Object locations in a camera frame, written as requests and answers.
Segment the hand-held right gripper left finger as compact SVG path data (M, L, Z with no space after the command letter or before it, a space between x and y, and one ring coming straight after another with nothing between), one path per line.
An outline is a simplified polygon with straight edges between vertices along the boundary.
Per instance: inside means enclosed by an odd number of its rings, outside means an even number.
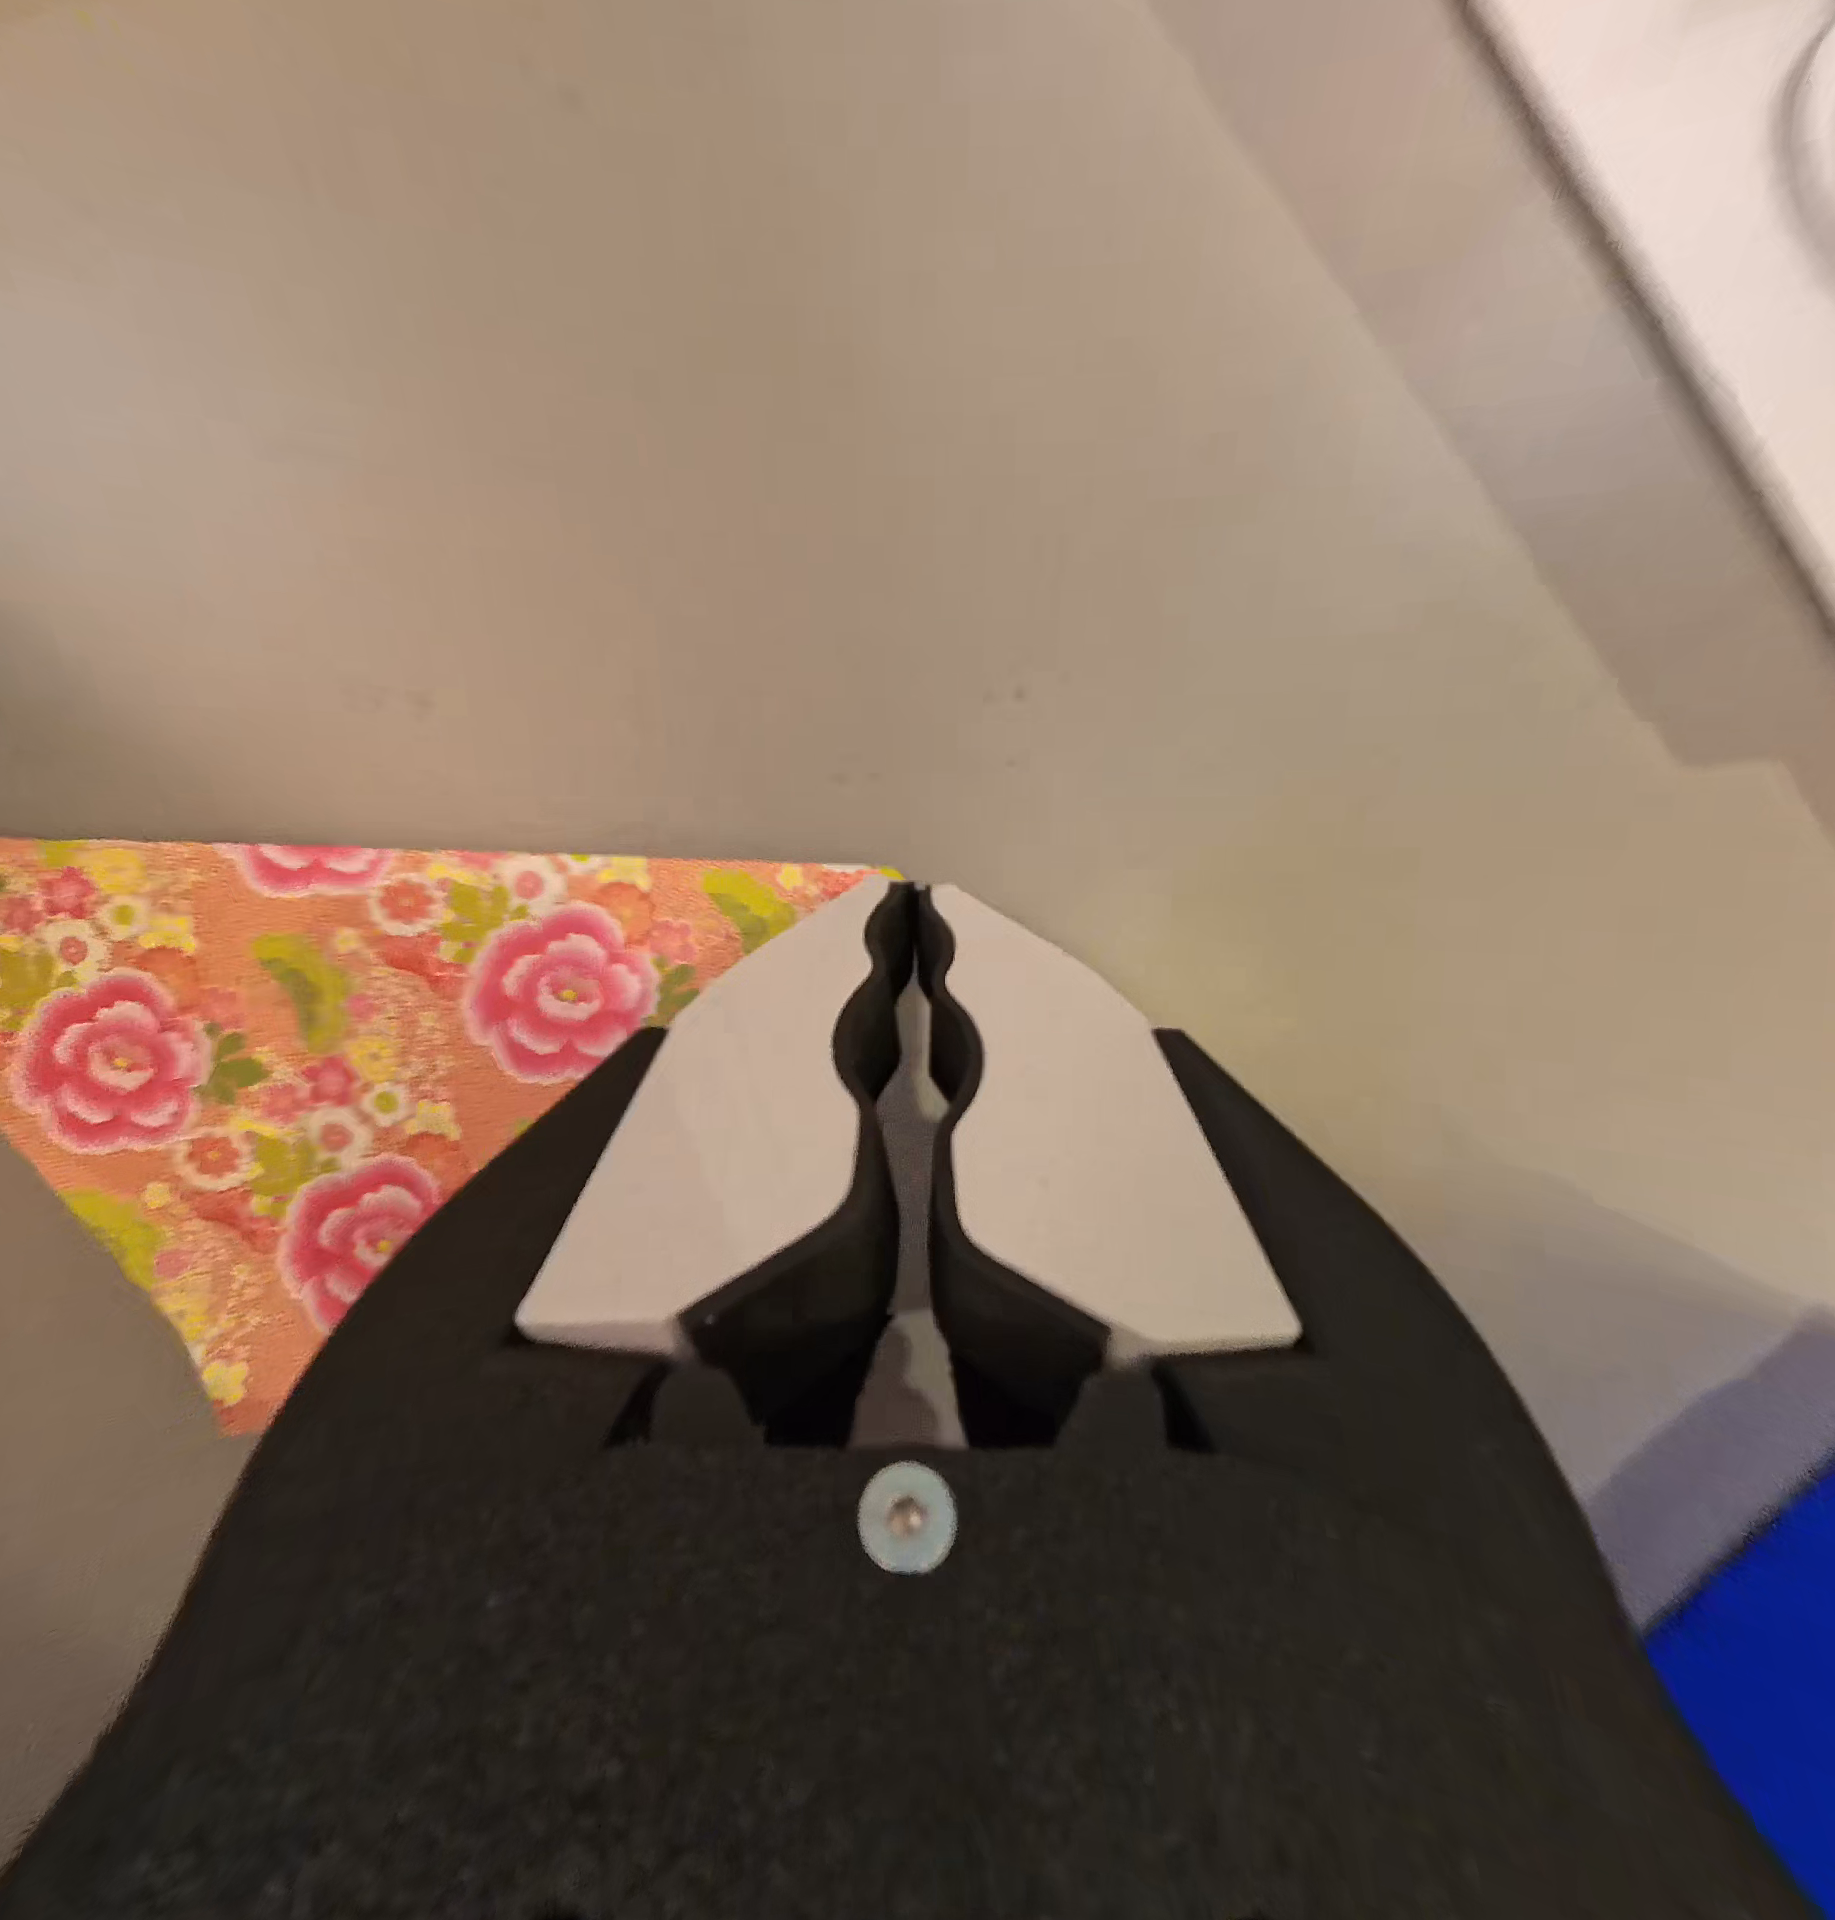
M878 1101L915 893L863 878L653 1044L516 1311L516 1380L583 1445L665 1388L755 1445L849 1445L902 1237Z

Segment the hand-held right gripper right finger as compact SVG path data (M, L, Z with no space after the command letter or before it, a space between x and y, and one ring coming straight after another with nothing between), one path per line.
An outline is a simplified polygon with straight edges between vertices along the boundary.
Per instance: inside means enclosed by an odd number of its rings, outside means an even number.
M1106 976L922 891L930 1314L974 1448L1044 1448L1095 1378L1287 1355L1304 1324L1172 1070Z

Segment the blue box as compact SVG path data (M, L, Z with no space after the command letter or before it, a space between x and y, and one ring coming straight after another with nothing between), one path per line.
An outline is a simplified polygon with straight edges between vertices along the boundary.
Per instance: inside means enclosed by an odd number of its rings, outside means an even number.
M1835 1918L1835 1460L1645 1644L1724 1784Z

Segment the floral origami paper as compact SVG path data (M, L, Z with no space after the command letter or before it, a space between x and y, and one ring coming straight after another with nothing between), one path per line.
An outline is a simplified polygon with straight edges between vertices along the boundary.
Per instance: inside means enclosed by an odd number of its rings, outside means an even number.
M254 1434L470 1177L861 876L0 838L0 1132Z

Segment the white tray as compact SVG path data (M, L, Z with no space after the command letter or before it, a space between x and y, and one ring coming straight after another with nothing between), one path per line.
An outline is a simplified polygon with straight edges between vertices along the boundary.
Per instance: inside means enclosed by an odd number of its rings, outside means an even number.
M1484 1L1835 627L1835 1Z

